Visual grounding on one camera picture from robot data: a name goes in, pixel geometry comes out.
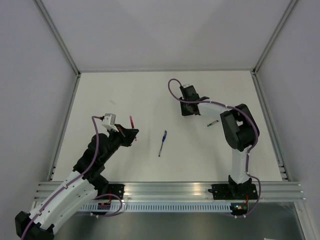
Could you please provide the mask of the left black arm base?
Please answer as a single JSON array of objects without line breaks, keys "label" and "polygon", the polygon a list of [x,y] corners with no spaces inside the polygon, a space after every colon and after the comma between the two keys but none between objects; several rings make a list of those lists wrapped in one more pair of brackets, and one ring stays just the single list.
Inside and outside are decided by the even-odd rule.
[{"label": "left black arm base", "polygon": [[104,186],[102,189],[98,190],[97,197],[95,199],[117,200],[117,198],[115,197],[117,196],[122,200],[124,193],[125,193],[124,184],[109,183],[108,186]]}]

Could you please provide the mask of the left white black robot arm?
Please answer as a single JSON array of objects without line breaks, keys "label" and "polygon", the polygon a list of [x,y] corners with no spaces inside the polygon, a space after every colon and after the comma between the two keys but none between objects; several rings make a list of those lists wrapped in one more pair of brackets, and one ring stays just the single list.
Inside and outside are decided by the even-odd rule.
[{"label": "left white black robot arm", "polygon": [[139,130],[115,124],[107,132],[92,137],[66,180],[40,205],[16,215],[15,229],[20,239],[52,240],[63,224],[88,202],[105,197],[122,200],[110,191],[109,181],[101,173],[119,147],[132,145]]}]

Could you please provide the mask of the red gel pen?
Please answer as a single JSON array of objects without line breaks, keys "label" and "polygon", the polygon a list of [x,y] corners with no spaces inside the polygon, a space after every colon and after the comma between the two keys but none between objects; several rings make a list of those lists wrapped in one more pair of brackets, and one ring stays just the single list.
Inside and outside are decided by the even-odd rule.
[{"label": "red gel pen", "polygon": [[131,115],[129,116],[129,120],[130,120],[131,128],[134,129],[135,125],[134,125],[133,117]]}]

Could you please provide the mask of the blue gel pen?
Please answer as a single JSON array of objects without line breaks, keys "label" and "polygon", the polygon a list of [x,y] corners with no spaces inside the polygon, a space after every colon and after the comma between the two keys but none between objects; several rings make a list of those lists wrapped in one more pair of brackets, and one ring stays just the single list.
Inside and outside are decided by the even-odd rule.
[{"label": "blue gel pen", "polygon": [[164,142],[165,142],[166,137],[167,137],[167,133],[168,133],[167,130],[164,130],[164,133],[163,133],[163,136],[162,136],[162,140],[161,140],[160,149],[159,149],[159,152],[158,152],[158,157],[159,158],[161,157],[161,153],[162,153]]}]

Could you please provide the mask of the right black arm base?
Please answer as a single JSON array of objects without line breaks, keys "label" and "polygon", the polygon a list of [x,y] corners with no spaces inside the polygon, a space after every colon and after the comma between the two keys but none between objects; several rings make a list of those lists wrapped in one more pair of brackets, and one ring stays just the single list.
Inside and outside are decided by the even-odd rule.
[{"label": "right black arm base", "polygon": [[257,187],[252,183],[251,177],[243,183],[236,183],[229,175],[227,183],[212,184],[208,192],[214,200],[247,200],[247,197],[249,200],[258,199]]}]

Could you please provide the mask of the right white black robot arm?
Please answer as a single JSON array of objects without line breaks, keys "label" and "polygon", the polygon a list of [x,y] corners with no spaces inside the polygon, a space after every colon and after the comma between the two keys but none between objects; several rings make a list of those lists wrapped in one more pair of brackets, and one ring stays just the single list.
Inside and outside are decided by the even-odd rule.
[{"label": "right white black robot arm", "polygon": [[259,129],[245,104],[235,107],[213,102],[208,97],[199,97],[193,85],[179,87],[181,114],[212,117],[221,122],[224,137],[232,149],[231,173],[228,176],[228,194],[240,198],[252,184],[249,176],[251,149],[257,144]]}]

